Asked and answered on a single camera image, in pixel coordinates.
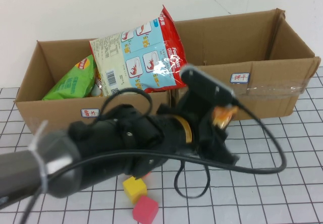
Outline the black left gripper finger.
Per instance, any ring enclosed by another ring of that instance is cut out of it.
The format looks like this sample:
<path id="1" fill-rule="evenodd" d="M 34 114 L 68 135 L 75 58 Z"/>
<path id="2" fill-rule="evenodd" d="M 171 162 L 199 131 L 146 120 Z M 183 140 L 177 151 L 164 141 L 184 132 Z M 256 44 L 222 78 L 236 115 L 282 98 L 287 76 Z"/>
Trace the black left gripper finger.
<path id="1" fill-rule="evenodd" d="M 213 125 L 213 113 L 214 113 L 214 109 L 210 109 L 201 118 L 201 122 L 200 122 L 201 133 L 214 133 L 216 127 Z"/>
<path id="2" fill-rule="evenodd" d="M 216 130 L 214 133 L 215 154 L 214 159 L 223 164 L 235 165 L 239 160 L 237 155 L 229 151 L 225 145 L 227 134 L 221 130 Z"/>

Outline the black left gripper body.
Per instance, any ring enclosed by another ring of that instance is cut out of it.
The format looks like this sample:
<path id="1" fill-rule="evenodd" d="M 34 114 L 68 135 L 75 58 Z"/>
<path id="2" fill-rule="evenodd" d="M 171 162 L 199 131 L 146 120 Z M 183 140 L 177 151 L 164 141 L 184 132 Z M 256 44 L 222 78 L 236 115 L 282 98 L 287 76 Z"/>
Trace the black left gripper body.
<path id="1" fill-rule="evenodd" d="M 214 163 L 211 150 L 214 142 L 214 133 L 201 133 L 200 122 L 195 118 L 188 118 L 188 123 L 192 132 L 193 150 L 197 154 L 196 157 L 188 157 L 190 163 Z"/>

